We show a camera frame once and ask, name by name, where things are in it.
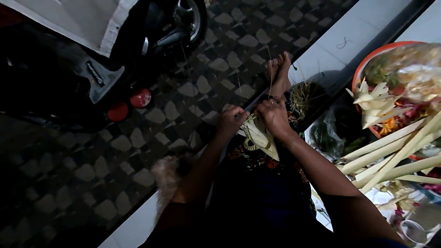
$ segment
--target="orange plastic bowl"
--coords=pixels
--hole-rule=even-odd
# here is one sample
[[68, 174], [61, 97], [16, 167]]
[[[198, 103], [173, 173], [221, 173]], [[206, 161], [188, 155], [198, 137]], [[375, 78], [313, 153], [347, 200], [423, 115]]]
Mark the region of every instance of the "orange plastic bowl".
[[[360, 82], [360, 77], [361, 77], [361, 72], [363, 71], [364, 67], [367, 65], [367, 63], [375, 56], [385, 53], [387, 51], [390, 51], [394, 48], [397, 48], [399, 46], [402, 45], [407, 45], [407, 44], [412, 44], [412, 43], [422, 43], [420, 41], [399, 41], [399, 42], [394, 42], [394, 43], [390, 43], [387, 45], [384, 45], [378, 49], [375, 49], [373, 52], [369, 53], [368, 56], [366, 56], [366, 58], [363, 59], [363, 61], [360, 63], [360, 65], [357, 67], [357, 70], [355, 71], [354, 74], [354, 79], [352, 80], [352, 92], [355, 92], [355, 88], [357, 87], [358, 82]], [[361, 113], [361, 108], [360, 106], [357, 105], [357, 110]], [[369, 127], [369, 130], [379, 139], [381, 139], [381, 135], [374, 130], [374, 128], [371, 126]], [[420, 160], [422, 158], [415, 156], [415, 155], [411, 155], [409, 156], [410, 159], [413, 160]]]

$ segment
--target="person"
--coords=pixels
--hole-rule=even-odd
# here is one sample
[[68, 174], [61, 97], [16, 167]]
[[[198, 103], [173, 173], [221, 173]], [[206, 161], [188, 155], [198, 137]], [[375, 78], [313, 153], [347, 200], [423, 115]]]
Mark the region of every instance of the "person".
[[[249, 116], [242, 108], [229, 106], [220, 114], [213, 140], [141, 247], [237, 243], [405, 247], [373, 203], [292, 129], [284, 95], [291, 87], [290, 66], [287, 52], [268, 62], [273, 84], [254, 110], [275, 136], [280, 161], [261, 150], [243, 149], [244, 138], [235, 135], [218, 167], [224, 146]], [[321, 197], [333, 232], [316, 220], [307, 180]]]

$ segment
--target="cut palm leaf decoration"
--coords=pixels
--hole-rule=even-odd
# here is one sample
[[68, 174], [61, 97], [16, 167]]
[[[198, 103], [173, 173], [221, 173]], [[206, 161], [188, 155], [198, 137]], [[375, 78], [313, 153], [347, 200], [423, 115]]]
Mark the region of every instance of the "cut palm leaf decoration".
[[366, 80], [363, 79], [360, 88], [357, 87], [354, 93], [349, 89], [346, 90], [354, 98], [354, 104], [358, 104], [362, 108], [363, 129], [412, 109], [411, 107], [405, 109], [397, 108], [394, 102], [401, 96], [389, 95], [389, 88], [386, 86], [386, 83], [377, 84], [375, 89], [369, 92]]
[[277, 153], [276, 144], [274, 143], [274, 136], [266, 130], [265, 125], [257, 118], [257, 116], [251, 114], [240, 128], [242, 130], [239, 130], [237, 133], [246, 137], [243, 142], [245, 149], [260, 149], [268, 154], [268, 156], [279, 161], [279, 154]]

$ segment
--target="tire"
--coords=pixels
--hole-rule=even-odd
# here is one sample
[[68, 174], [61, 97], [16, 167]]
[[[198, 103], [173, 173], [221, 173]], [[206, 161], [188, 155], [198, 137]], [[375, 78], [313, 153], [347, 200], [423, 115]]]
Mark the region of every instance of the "tire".
[[191, 5], [190, 2], [193, 2], [197, 8], [200, 18], [200, 27], [199, 30], [195, 33], [194, 38], [190, 38], [190, 45], [189, 47], [195, 48], [197, 47], [201, 41], [204, 39], [205, 32], [207, 31], [207, 7], [205, 6], [204, 0], [186, 0], [189, 5]]

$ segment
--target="foot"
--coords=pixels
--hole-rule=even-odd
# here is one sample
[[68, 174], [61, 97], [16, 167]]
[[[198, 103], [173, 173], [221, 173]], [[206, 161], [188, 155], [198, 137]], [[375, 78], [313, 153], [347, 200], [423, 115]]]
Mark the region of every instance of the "foot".
[[279, 60], [273, 59], [268, 61], [268, 76], [271, 82], [274, 82], [274, 79], [277, 75], [277, 70], [279, 69]]
[[288, 71], [291, 67], [291, 59], [289, 58], [289, 53], [283, 52], [283, 55], [279, 54], [277, 61], [279, 64], [279, 71], [277, 72], [275, 83], [280, 83], [285, 92], [288, 92], [291, 88], [291, 83], [288, 79]]

